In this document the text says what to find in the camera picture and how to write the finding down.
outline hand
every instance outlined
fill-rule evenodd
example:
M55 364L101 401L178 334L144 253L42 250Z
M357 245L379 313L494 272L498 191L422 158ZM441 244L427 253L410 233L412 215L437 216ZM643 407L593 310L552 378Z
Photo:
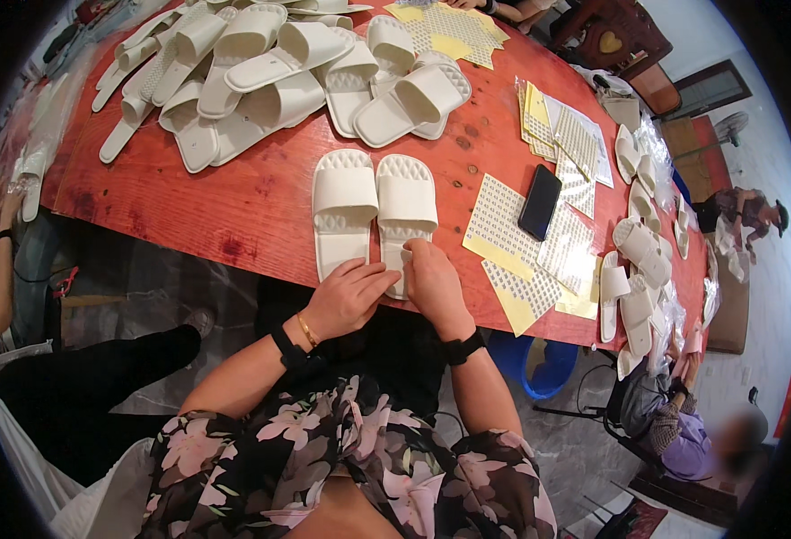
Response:
M375 314L377 302L401 274L383 262L364 258L343 262L320 283L300 313L315 340L322 342L361 329Z
M464 305L461 281L439 247L420 238L404 244L413 258L404 264L407 296L428 318L443 342L466 340L476 331Z
M3 205L0 208L0 231L8 230L13 227L15 215L21 209L23 201L23 191L6 193L3 196Z
M446 4L455 9L473 9L475 7L485 7L487 0L446 0Z
M701 352L691 352L686 354L686 361L689 361L689 370L686 371L686 378L682 384L690 392L694 389L694 381L698 378L698 367L701 366L703 354Z

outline gold bracelet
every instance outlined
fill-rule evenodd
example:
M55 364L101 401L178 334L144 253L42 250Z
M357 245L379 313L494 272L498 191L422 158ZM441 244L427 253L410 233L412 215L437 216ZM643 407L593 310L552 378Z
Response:
M312 330L308 329L308 324L305 323L305 320L302 319L302 315L300 313L296 313L296 319L300 321L300 327L302 327L302 332L305 333L305 338L312 344L312 348L315 349L318 347L318 342L312 337Z

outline door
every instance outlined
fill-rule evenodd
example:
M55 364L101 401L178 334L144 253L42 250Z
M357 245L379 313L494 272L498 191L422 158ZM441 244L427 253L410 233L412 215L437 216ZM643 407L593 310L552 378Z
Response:
M729 59L689 75L675 82L674 86L680 92L682 105L663 116L664 120L683 116L694 118L728 103L751 97L749 86Z

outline floral clothing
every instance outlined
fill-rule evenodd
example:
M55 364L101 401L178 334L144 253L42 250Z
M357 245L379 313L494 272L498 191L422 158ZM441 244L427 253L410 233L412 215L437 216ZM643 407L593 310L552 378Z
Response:
M522 437L490 430L449 449L366 376L302 398L282 393L242 421L179 415L152 456L142 538L281 537L318 506L336 466L404 537L557 533Z

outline wooden chair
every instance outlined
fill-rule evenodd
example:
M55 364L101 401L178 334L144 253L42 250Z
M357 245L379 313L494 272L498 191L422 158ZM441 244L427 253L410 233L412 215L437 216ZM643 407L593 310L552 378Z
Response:
M673 46L656 27L650 14L635 0L583 0L556 32L549 46L564 52L563 44L587 31L574 53L589 69L605 69L632 80L656 65Z

